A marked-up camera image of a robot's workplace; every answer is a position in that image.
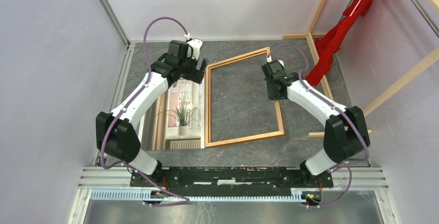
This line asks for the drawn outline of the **golden wooden picture frame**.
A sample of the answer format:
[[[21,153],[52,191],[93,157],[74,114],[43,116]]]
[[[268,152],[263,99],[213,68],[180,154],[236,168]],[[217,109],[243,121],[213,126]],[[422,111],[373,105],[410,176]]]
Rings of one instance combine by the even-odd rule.
[[[204,77],[204,146],[207,147],[215,147],[215,146],[222,146],[222,145],[230,145],[230,144],[236,144],[236,143],[243,143],[243,142],[250,142],[255,140],[262,140],[262,139],[268,139],[268,138],[274,138],[283,136],[285,134],[284,130],[284,124],[282,119],[282,111],[281,111],[281,105],[278,100],[274,102],[275,105],[275,112],[276,112],[276,121],[277,121],[277,131],[268,132],[268,133],[262,133],[252,136],[246,136],[246,137],[240,137],[235,139],[228,139],[223,141],[217,141],[213,142],[211,140],[212,131],[211,131],[211,71],[213,69],[223,67],[229,64],[237,63],[249,58],[253,58],[259,55],[269,55],[271,52],[271,49],[269,47],[261,48],[255,51],[251,51],[245,54],[241,54],[232,58],[225,59],[220,62],[215,62],[213,64],[208,64],[206,67],[206,74]]]

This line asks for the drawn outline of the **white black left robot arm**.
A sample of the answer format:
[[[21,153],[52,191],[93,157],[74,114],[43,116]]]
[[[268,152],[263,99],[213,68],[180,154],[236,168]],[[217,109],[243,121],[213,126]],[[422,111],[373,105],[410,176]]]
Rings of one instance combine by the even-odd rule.
[[[134,167],[149,186],[162,182],[163,173],[157,169],[161,164],[141,149],[135,128],[151,105],[179,79],[203,81],[208,60],[198,62],[202,45],[202,40],[195,38],[170,41],[168,51],[152,63],[151,72],[135,90],[112,111],[96,116],[100,156],[109,155]]]

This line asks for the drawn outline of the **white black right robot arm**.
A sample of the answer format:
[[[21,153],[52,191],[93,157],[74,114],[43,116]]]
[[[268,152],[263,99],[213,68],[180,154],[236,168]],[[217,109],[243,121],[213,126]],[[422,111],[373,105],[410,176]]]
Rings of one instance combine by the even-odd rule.
[[[333,171],[360,152],[369,158],[370,138],[363,111],[339,104],[318,92],[297,73],[287,74],[283,62],[267,58],[262,66],[269,100],[288,99],[311,113],[324,127],[322,149],[302,163],[299,181],[314,186],[320,174]]]

